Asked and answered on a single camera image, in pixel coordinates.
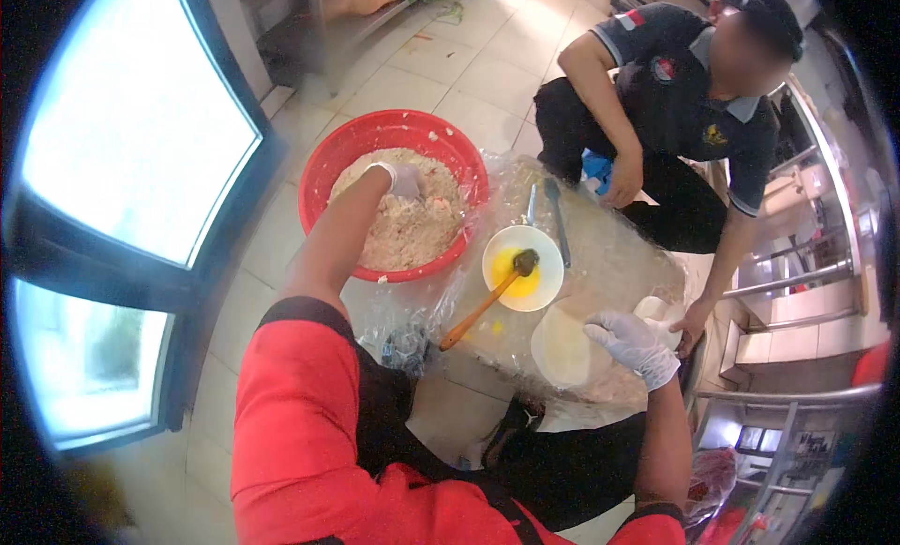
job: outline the black pants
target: black pants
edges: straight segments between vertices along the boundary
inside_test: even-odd
[[[507,440],[493,469],[456,470],[405,426],[412,399],[406,374],[378,365],[362,347],[357,346],[357,354],[357,457],[373,477],[390,463],[402,462],[434,481],[474,483],[507,519],[521,516],[511,496],[550,531],[586,522],[632,494],[644,440],[643,413],[597,430],[519,431]],[[534,541],[534,535],[526,539],[527,518],[514,526],[523,542]]]
[[[561,77],[541,86],[534,105],[534,120],[544,141],[544,151],[538,158],[557,178],[570,186],[578,185],[585,148],[610,159],[615,157],[615,148],[569,79]],[[669,153],[645,149],[644,191],[659,205],[633,202],[622,209],[622,214],[645,237],[675,252],[715,252],[727,208],[690,166]]]

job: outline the egg yolk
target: egg yolk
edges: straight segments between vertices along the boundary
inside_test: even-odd
[[[510,274],[512,273],[512,260],[520,252],[522,252],[522,250],[519,248],[504,248],[494,258],[494,261],[490,264],[490,280],[493,281],[495,288],[510,277]],[[534,290],[537,289],[537,284],[540,282],[541,268],[540,266],[534,266],[531,275],[527,278],[516,278],[516,280],[512,282],[512,285],[507,288],[505,295],[509,295],[510,297],[525,297],[526,295],[531,295],[534,293]]]

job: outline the red shirt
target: red shirt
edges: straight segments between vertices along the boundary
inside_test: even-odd
[[[432,483],[400,463],[374,480],[357,466],[353,341],[309,313],[272,314],[238,381],[231,500],[241,543],[521,542],[477,485]],[[521,509],[544,543],[569,543]],[[674,518],[639,514],[610,543],[684,543]]]

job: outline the hand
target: hand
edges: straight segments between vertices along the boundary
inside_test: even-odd
[[[647,324],[627,313],[603,311],[585,321],[584,334],[605,347],[609,355],[624,367],[639,373],[647,390],[656,390],[678,371],[675,353],[653,335]]]
[[[417,198],[425,189],[422,181],[422,173],[414,164],[389,164],[389,163],[372,163],[372,166],[380,166],[390,174],[390,189],[388,193],[392,193],[399,198]]]
[[[637,192],[644,186],[644,155],[637,153],[619,153],[613,160],[612,176],[609,190],[600,201],[616,209],[635,200]]]
[[[703,329],[706,319],[712,311],[709,304],[703,299],[698,299],[690,304],[688,311],[684,314],[684,318],[669,326],[669,332],[678,332],[681,330],[681,342],[675,351],[681,359],[686,359],[694,346],[703,335]]]

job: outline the man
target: man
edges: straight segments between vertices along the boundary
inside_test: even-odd
[[[672,326],[682,330],[682,356],[751,247],[775,166],[778,124],[764,94],[802,55],[784,0],[714,0],[710,20],[664,2],[617,15],[566,47],[566,76],[534,97],[550,172],[577,184],[591,149],[613,161],[604,202],[667,250],[715,253],[702,296]],[[730,205],[677,156],[728,158]],[[634,202],[642,187],[658,206]]]
[[[375,164],[331,202],[250,341],[238,381],[231,476],[242,543],[568,542],[542,518],[563,516],[547,498],[563,496],[558,487],[579,488],[580,471],[548,484],[520,470],[510,475],[521,479],[516,485],[448,467],[404,425],[412,399],[404,375],[379,366],[354,340],[341,289],[382,195],[418,195],[417,175],[415,168]],[[636,472],[622,476],[634,488],[636,511],[611,542],[684,543],[691,448],[679,362],[633,315],[600,313],[589,323],[585,334],[641,373],[649,391],[645,414],[602,429],[613,440],[621,426],[643,429],[643,445],[625,461]],[[582,462],[582,470],[591,467]],[[579,492],[569,493],[571,508],[608,488]]]

